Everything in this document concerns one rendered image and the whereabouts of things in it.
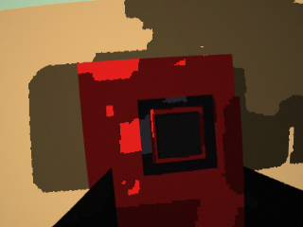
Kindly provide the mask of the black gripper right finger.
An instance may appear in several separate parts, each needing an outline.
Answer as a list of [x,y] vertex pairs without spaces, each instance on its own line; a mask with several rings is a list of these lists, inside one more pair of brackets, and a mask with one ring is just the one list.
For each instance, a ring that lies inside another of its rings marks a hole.
[[303,227],[303,190],[243,166],[245,227]]

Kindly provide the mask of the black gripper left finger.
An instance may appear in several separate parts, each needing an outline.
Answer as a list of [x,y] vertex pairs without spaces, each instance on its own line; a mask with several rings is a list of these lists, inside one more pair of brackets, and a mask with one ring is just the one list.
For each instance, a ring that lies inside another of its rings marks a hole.
[[53,227],[118,227],[113,168],[110,167]]

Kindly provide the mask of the red rectangular block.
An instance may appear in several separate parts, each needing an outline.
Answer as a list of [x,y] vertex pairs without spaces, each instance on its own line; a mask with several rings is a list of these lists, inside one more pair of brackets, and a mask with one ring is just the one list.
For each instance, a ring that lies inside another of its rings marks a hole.
[[77,65],[88,185],[113,168],[118,227],[245,227],[232,54]]

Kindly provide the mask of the tan rectangular panel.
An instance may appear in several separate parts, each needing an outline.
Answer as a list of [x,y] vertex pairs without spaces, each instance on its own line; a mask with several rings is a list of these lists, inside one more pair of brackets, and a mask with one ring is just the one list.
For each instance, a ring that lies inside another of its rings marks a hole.
[[0,227],[53,227],[90,190],[87,61],[232,54],[242,166],[303,190],[303,0],[87,0],[0,10]]

